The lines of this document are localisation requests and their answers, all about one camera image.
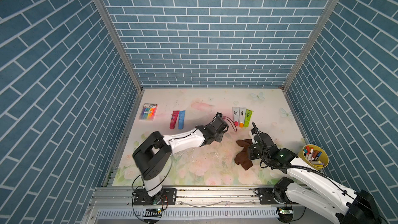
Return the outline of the brown wiping cloth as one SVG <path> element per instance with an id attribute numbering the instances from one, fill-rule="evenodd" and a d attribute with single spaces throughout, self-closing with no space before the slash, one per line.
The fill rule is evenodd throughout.
<path id="1" fill-rule="evenodd" d="M 245 140 L 238 140 L 236 141 L 236 144 L 239 147 L 242 147 L 242 151 L 240 151 L 234 161 L 237 165 L 241 165 L 242 168 L 247 171 L 249 170 L 251 167 L 253 167 L 253 163 L 249 158 L 249 154 L 248 154 L 248 148 L 250 145 L 252 145 L 252 140 L 251 139 L 245 139 Z"/>

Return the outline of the blue toothpaste tube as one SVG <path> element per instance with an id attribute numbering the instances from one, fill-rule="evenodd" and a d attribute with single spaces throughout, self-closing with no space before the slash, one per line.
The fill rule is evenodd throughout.
<path id="1" fill-rule="evenodd" d="M 180 111 L 178 115 L 178 129 L 182 130 L 184 128 L 184 118 L 186 111 Z"/>

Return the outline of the red toothpaste tube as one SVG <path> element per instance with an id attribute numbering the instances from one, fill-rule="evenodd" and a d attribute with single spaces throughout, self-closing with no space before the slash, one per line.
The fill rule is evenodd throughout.
<path id="1" fill-rule="evenodd" d="M 173 111 L 170 121 L 170 129 L 175 129 L 177 120 L 178 120 L 179 111 Z"/>

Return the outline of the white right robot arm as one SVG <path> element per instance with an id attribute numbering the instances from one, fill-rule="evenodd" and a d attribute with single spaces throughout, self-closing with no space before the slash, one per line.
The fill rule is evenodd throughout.
<path id="1" fill-rule="evenodd" d="M 311 168 L 296 153 L 278 148 L 271 137 L 253 128 L 252 145 L 248 148 L 251 160 L 284 173 L 274 186 L 276 202 L 298 203 L 328 219 L 334 224 L 381 224 L 373 196 L 365 190 L 355 191 Z"/>

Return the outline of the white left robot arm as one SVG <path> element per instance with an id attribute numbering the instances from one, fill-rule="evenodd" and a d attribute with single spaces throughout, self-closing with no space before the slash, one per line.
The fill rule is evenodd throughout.
<path id="1" fill-rule="evenodd" d="M 178 152 L 221 142 L 228 130 L 228 124 L 221 113 L 217 113 L 207 125 L 196 125 L 190 131 L 162 135 L 159 131 L 151 133 L 133 152 L 133 159 L 144 182 L 144 189 L 149 197 L 161 195 L 162 183 L 159 174 L 169 157 Z"/>

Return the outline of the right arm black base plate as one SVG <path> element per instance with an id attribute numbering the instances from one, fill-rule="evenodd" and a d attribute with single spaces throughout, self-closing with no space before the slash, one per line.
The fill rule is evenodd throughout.
<path id="1" fill-rule="evenodd" d="M 286 196 L 275 194 L 274 188 L 257 188 L 254 192 L 258 196 L 261 205 L 297 205 L 297 203 L 288 200 Z"/>

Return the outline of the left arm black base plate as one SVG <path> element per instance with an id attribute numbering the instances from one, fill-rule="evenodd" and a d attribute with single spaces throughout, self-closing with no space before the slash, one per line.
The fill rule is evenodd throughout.
<path id="1" fill-rule="evenodd" d="M 138 188 L 132 193 L 134 205 L 175 205 L 177 197 L 176 188 L 163 188 L 155 196 L 150 197 L 143 188 Z"/>

